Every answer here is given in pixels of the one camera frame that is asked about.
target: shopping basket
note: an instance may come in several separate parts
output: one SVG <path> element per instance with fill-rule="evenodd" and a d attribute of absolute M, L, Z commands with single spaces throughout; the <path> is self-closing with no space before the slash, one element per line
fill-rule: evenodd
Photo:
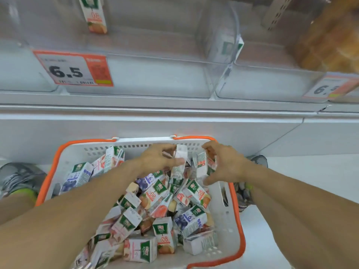
<path fill-rule="evenodd" d="M 81 162 L 93 162 L 110 146 L 118 146 L 126 151 L 125 159 L 139 156 L 153 143 L 185 144 L 190 153 L 203 151 L 202 144 L 208 140 L 215 140 L 208 136 L 186 136 L 158 138 L 112 138 L 109 140 L 74 140 L 65 143 L 57 150 L 51 170 L 41 187 L 36 205 L 52 197 L 55 188 L 62 185 L 72 167 Z M 228 206 L 223 203 L 221 187 L 225 188 Z M 240 223 L 236 192 L 232 183 L 215 183 L 209 186 L 211 202 L 209 204 L 218 234 L 218 247 L 209 249 L 199 255 L 192 256 L 177 248 L 173 255 L 158 255 L 151 264 L 125 262 L 120 260 L 111 262 L 107 268 L 192 268 L 213 267 L 240 258 L 246 248 L 246 241 Z"/>

